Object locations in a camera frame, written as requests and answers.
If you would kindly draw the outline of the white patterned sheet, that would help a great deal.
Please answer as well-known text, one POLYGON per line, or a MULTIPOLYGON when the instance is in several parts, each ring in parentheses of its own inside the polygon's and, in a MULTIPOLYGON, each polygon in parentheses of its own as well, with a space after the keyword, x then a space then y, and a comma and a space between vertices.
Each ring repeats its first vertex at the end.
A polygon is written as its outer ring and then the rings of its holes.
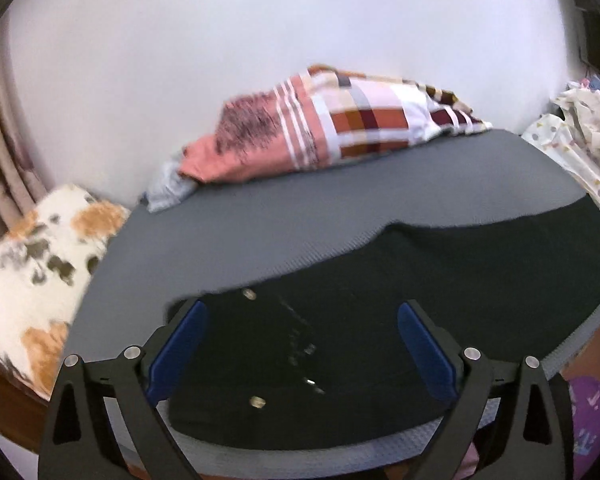
POLYGON ((521 137, 577 180, 600 207, 600 78, 568 84, 521 137))

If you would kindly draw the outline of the beige striped curtain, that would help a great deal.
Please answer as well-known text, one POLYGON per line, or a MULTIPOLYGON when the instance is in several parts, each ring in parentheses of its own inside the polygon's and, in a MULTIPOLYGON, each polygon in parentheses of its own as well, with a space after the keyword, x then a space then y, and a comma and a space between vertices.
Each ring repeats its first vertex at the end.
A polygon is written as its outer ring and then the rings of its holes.
POLYGON ((0 21, 0 240, 46 195, 21 135, 15 110, 7 22, 0 21))

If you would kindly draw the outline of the purple patterned fabric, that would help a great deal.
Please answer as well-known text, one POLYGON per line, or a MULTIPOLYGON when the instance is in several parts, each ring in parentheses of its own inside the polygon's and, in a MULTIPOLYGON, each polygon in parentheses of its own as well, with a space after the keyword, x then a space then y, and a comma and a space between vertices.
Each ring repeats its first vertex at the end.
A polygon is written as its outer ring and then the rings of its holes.
POLYGON ((573 421, 573 478, 582 479, 600 456, 600 381, 575 377, 568 385, 573 421))

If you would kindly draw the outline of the black pants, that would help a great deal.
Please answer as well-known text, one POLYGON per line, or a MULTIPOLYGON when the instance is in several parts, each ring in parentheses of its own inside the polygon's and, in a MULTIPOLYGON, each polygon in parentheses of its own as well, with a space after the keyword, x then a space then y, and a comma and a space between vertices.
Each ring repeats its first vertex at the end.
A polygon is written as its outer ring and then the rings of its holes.
POLYGON ((582 198, 485 226, 393 223, 352 252, 204 295, 208 328, 170 426, 231 448, 312 450, 440 417, 399 334, 408 300, 491 359, 544 358, 600 305, 600 210, 582 198))

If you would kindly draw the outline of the brown wooden bed frame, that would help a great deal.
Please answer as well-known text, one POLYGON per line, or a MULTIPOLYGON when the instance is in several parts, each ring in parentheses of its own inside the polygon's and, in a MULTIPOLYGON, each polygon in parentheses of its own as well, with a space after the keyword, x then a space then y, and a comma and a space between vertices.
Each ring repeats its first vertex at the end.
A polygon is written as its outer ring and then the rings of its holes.
POLYGON ((48 402, 12 378, 0 364, 0 435, 33 453, 40 452, 48 402))

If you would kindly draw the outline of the floral orange white pillow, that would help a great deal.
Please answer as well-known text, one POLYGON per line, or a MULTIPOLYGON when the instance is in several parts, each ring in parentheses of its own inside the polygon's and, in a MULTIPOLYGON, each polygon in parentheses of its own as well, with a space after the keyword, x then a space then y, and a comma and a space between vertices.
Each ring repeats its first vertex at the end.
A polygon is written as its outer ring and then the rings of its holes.
POLYGON ((44 400, 96 266, 129 215, 66 184, 0 241, 0 370, 44 400))

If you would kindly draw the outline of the light blue striped cloth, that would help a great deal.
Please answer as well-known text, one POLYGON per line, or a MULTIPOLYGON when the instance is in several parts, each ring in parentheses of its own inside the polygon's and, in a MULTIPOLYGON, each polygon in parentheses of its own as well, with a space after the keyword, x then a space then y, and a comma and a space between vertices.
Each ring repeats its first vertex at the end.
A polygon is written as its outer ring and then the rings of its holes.
POLYGON ((151 214, 178 206, 198 188, 193 178, 181 174, 183 160, 183 152, 172 155, 149 180, 140 201, 151 214))

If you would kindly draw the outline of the grey mesh mattress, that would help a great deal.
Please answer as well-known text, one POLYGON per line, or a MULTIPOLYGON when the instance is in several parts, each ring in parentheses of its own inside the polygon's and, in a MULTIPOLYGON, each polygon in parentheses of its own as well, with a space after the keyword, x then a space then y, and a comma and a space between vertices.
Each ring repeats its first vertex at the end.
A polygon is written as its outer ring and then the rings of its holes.
POLYGON ((290 272, 392 220, 481 226, 571 205, 584 189, 519 136, 446 138, 357 165, 209 188, 137 207, 88 285, 65 346, 88 360, 145 341, 172 299, 290 272))

